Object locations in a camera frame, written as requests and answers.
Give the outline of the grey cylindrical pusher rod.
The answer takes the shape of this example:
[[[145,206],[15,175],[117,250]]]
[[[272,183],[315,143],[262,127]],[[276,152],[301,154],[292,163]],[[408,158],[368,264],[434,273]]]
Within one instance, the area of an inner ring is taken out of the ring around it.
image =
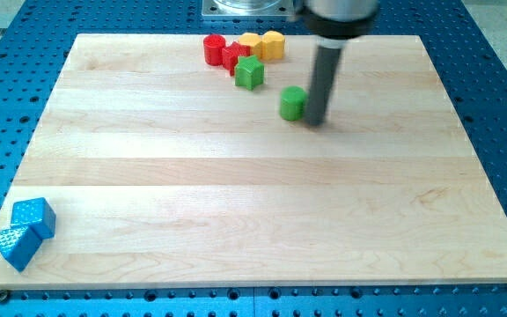
[[[344,46],[345,40],[317,38],[304,114],[305,122],[311,126],[320,126],[325,121],[328,101]]]

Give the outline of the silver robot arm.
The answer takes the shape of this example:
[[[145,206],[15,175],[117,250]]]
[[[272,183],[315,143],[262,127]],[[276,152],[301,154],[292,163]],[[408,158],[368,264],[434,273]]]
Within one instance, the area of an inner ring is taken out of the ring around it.
[[[316,55],[304,120],[324,123],[328,101],[342,50],[347,41],[366,35],[379,13],[378,0],[304,0],[295,4],[296,15],[317,37]]]

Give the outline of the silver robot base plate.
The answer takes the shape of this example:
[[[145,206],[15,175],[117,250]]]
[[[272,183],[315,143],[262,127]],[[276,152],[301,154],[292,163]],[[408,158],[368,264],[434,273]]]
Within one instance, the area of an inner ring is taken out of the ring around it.
[[[230,17],[285,17],[295,13],[293,0],[202,0],[202,16]]]

